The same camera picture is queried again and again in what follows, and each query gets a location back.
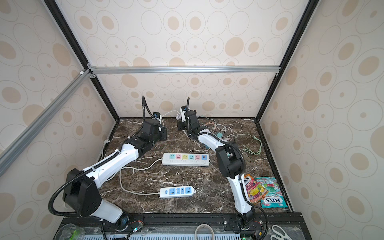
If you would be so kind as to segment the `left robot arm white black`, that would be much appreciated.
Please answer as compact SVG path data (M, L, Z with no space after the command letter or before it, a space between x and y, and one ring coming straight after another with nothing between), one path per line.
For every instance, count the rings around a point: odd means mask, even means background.
M166 141L167 128L157 119L145 120L139 130L109 156L83 170L73 169L66 182L51 196L48 210L52 215L93 217L122 230L129 216L120 207L104 200L99 188L127 164L139 159L159 141Z

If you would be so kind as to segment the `long white power strip pastel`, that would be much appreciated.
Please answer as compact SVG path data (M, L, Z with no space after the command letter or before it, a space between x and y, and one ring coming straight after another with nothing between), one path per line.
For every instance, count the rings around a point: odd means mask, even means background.
M164 153L162 157L163 166L208 167L210 162L207 154Z

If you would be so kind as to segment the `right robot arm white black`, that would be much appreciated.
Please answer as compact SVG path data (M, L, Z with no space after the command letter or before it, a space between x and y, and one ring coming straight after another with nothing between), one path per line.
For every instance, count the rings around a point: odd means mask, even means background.
M246 190L246 163L238 144L217 137L199 123L196 111L190 110L187 106L180 108L180 114L178 130L185 131L191 140L196 140L216 152L219 170L231 186L238 225L242 229L249 228L256 220L258 207L251 203Z

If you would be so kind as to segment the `short white power strip blue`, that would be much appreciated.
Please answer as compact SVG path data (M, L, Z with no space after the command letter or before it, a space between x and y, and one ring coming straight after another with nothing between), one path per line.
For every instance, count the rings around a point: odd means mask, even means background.
M161 188L159 197L161 199L169 198L183 198L191 197L195 193L195 189L192 186L178 186L178 187L168 187Z

